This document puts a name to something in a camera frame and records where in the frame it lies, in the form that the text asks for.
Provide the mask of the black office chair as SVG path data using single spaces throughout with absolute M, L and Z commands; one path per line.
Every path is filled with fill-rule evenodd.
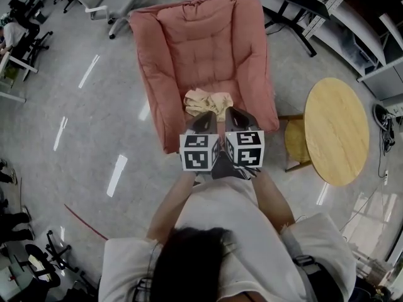
M 80 268 L 72 266 L 67 261 L 67 256 L 72 252 L 71 245 L 57 244 L 55 235 L 51 230 L 47 231 L 46 238 L 47 244 L 43 250 L 32 243 L 25 245 L 28 260 L 24 266 L 31 269 L 34 278 L 40 280 L 41 276 L 47 276 L 52 281 L 52 276 L 56 274 L 56 270 L 64 271 L 66 269 L 77 274 Z

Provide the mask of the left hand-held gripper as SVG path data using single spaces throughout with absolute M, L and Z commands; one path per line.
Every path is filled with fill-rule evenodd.
M 211 171 L 219 157 L 217 115 L 213 111 L 188 121 L 188 134 L 179 136 L 179 154 L 184 171 Z

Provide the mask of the pink cushioned armchair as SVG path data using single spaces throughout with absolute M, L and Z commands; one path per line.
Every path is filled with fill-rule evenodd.
M 187 0 L 130 15 L 140 73 L 162 149 L 179 149 L 188 91 L 226 92 L 265 132 L 279 128 L 260 0 Z

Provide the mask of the white metal shelving rack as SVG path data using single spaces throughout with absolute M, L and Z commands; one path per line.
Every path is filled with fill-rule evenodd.
M 320 0 L 306 32 L 333 49 L 379 100 L 403 98 L 403 0 Z

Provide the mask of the person's white shirt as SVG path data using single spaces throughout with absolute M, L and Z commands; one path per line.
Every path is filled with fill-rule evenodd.
M 259 210 L 249 181 L 226 177 L 195 186 L 177 227 L 228 231 L 220 273 L 220 296 L 245 291 L 267 302 L 314 302 L 314 293 L 295 259 L 304 255 L 324 266 L 348 302 L 356 262 L 328 215 L 318 213 L 278 232 Z M 162 245 L 148 238 L 114 238 L 105 244 L 99 302 L 144 302 Z

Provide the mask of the round wooden side table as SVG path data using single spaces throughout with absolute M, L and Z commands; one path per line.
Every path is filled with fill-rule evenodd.
M 328 77 L 310 90 L 304 112 L 283 115 L 285 147 L 298 164 L 287 171 L 312 166 L 333 186 L 354 181 L 368 157 L 370 133 L 363 105 L 347 83 Z

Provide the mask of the black round floor device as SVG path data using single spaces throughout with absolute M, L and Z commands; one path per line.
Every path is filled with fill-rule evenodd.
M 375 122 L 382 130 L 387 131 L 391 129 L 394 117 L 392 113 L 380 104 L 374 104 L 372 111 Z

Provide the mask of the person's black trousers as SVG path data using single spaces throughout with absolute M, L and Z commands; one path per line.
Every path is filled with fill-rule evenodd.
M 243 180 L 250 180 L 251 176 L 247 175 L 242 169 L 236 169 L 225 151 L 220 151 L 211 171 L 212 179 L 221 179 L 225 177 L 235 177 Z

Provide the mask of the person's right forearm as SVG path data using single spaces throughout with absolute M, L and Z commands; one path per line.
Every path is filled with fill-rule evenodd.
M 258 207 L 275 230 L 282 230 L 295 223 L 292 210 L 270 175 L 261 170 L 251 179 Z

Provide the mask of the cream yellow cloth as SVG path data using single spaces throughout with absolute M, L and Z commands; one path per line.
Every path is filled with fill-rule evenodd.
M 192 116 L 212 111 L 218 122 L 225 121 L 226 109 L 232 107 L 234 102 L 227 92 L 206 92 L 202 89 L 190 90 L 185 94 L 185 111 Z

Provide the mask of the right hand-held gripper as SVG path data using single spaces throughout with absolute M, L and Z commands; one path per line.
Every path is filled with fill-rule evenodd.
M 244 112 L 242 119 L 234 107 L 225 111 L 225 150 L 229 159 L 238 166 L 260 168 L 264 156 L 264 132 L 259 130 L 256 118 Z

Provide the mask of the person's left forearm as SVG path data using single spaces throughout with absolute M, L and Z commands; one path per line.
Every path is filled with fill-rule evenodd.
M 194 172 L 182 172 L 152 217 L 147 238 L 165 244 L 182 212 L 196 179 Z

